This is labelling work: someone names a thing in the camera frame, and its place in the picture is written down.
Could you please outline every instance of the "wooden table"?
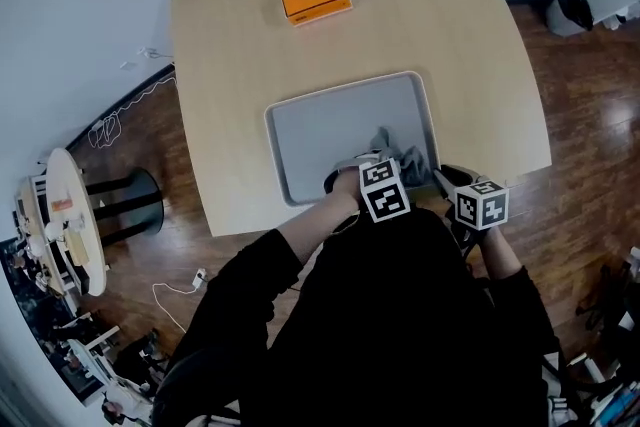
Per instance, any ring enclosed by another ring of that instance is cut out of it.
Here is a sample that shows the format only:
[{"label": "wooden table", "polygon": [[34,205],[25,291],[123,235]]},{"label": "wooden table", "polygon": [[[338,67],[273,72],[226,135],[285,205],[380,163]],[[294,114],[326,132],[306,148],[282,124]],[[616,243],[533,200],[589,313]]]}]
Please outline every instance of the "wooden table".
[{"label": "wooden table", "polygon": [[[81,263],[89,277],[88,293],[100,295],[107,286],[106,264],[103,247],[133,237],[142,232],[157,233],[164,220],[162,193],[153,177],[144,169],[136,168],[129,176],[108,182],[85,185],[82,173],[71,154],[62,148],[51,152],[47,161],[47,207],[52,221],[69,224],[75,232],[74,244],[56,243],[61,251],[69,250],[73,260]],[[125,189],[124,201],[93,208],[89,196]],[[56,201],[71,200],[71,206],[54,211]],[[128,227],[108,235],[100,235],[96,221],[120,214],[130,214]]]},{"label": "wooden table", "polygon": [[280,100],[413,70],[440,161],[504,181],[551,164],[540,96],[504,0],[353,0],[294,28],[280,0],[171,0],[178,92],[214,236],[277,226],[264,123]]},{"label": "wooden table", "polygon": [[[54,201],[68,199],[72,201],[70,208],[58,212],[53,210]],[[83,251],[84,254],[72,254],[72,257],[75,261],[84,263],[82,266],[89,277],[89,294],[102,294],[107,286],[107,271],[100,232],[82,174],[69,152],[61,148],[53,150],[47,162],[47,208],[52,221],[64,224],[68,221],[83,220],[83,227],[77,232],[82,245],[75,250]],[[62,242],[57,244],[60,251],[72,249],[65,247]]]}]

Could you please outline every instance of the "gray cloth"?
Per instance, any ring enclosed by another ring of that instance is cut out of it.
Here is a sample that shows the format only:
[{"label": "gray cloth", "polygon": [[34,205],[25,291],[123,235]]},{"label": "gray cloth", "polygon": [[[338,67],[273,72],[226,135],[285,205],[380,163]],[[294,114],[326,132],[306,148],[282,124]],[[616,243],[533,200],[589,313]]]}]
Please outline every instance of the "gray cloth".
[{"label": "gray cloth", "polygon": [[381,160],[396,159],[400,165],[402,184],[405,187],[421,187],[431,179],[427,160],[416,146],[404,153],[400,151],[396,141],[385,127],[378,129],[378,134],[371,139],[371,150],[380,150]]}]

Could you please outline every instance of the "black object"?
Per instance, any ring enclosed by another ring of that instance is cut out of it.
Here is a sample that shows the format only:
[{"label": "black object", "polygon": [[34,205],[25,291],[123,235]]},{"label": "black object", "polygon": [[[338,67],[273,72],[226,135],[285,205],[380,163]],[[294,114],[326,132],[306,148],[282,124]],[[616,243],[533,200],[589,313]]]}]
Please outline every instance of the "black object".
[{"label": "black object", "polygon": [[562,14],[587,31],[593,30],[593,14],[587,0],[558,0]]},{"label": "black object", "polygon": [[94,208],[93,214],[96,221],[125,214],[124,221],[128,227],[101,237],[102,246],[109,246],[142,232],[149,235],[159,232],[164,222],[164,206],[162,191],[153,177],[144,169],[136,168],[126,178],[87,186],[89,194],[117,189],[125,189],[123,201]]},{"label": "black object", "polygon": [[144,383],[149,385],[147,398],[155,396],[158,390],[158,384],[151,374],[151,369],[164,372],[158,366],[158,362],[151,357],[156,352],[157,342],[158,332],[153,329],[149,334],[121,349],[113,363],[113,370],[118,376],[129,379],[138,386]]}]

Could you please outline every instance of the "white wall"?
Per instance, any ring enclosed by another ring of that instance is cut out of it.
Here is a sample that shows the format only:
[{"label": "white wall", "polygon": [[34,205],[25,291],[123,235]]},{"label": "white wall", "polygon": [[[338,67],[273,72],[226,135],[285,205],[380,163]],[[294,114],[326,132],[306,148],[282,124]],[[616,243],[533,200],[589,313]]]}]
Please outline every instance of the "white wall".
[{"label": "white wall", "polygon": [[[168,24],[169,0],[0,0],[0,240],[15,236],[13,194],[42,170],[38,158],[168,64],[136,56],[143,45],[171,55]],[[125,60],[139,66],[121,71]],[[12,377],[53,424],[106,425],[100,404],[85,409],[49,365],[0,274],[0,357]]]}]

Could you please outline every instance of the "white cable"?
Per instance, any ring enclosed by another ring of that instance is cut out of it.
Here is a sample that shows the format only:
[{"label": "white cable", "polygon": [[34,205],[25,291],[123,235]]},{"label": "white cable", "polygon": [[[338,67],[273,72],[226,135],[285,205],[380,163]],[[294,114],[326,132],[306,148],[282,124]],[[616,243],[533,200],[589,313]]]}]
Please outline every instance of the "white cable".
[{"label": "white cable", "polygon": [[183,290],[178,290],[177,288],[170,287],[170,286],[169,286],[169,285],[167,285],[166,283],[154,283],[154,284],[153,284],[153,286],[151,287],[151,290],[153,291],[153,297],[154,297],[154,299],[156,300],[156,304],[157,304],[158,306],[160,306],[160,309],[161,309],[163,312],[165,312],[167,315],[169,315],[169,318],[170,318],[171,320],[173,320],[173,323],[174,323],[176,326],[178,326],[180,329],[182,329],[182,332],[183,332],[183,333],[186,333],[186,330],[185,330],[185,329],[184,329],[180,324],[178,324],[178,321],[177,321],[176,319],[174,319],[174,318],[173,318],[173,315],[171,315],[171,313],[169,313],[169,312],[164,308],[164,306],[162,306],[162,305],[160,304],[160,301],[158,301],[158,296],[156,295],[156,287],[167,287],[169,290],[172,290],[172,291],[174,291],[174,292],[178,292],[179,294],[183,294],[183,295],[190,295],[190,294],[193,294],[193,293],[197,292],[197,291],[198,291],[198,289],[194,287],[194,289],[193,289],[193,290],[191,290],[191,291],[189,291],[189,292],[185,292],[185,291],[183,291]]},{"label": "white cable", "polygon": [[166,57],[167,59],[173,59],[172,55],[160,54],[160,53],[156,52],[155,50],[145,50],[144,51],[144,56],[147,59],[160,59],[161,57]]},{"label": "white cable", "polygon": [[[168,79],[165,79],[165,80],[159,80],[152,86],[149,86],[147,89],[145,89],[138,98],[130,101],[126,107],[125,106],[120,107],[119,109],[113,111],[111,114],[109,114],[108,116],[100,120],[102,121],[102,124],[98,128],[92,127],[91,130],[89,130],[89,133],[87,134],[87,139],[89,139],[89,144],[91,145],[91,147],[98,148],[99,150],[101,150],[102,148],[108,148],[109,146],[111,146],[115,142],[115,140],[118,137],[120,137],[120,134],[122,134],[122,125],[120,124],[120,113],[122,111],[129,110],[129,107],[137,104],[145,96],[153,93],[156,90],[156,87],[158,87],[158,85],[166,84],[167,82],[170,82],[170,81],[173,81],[173,83],[175,84],[176,78],[169,77]],[[116,135],[112,136],[112,133],[116,128],[117,128],[117,133]],[[92,132],[96,134],[95,140],[91,138]]]}]

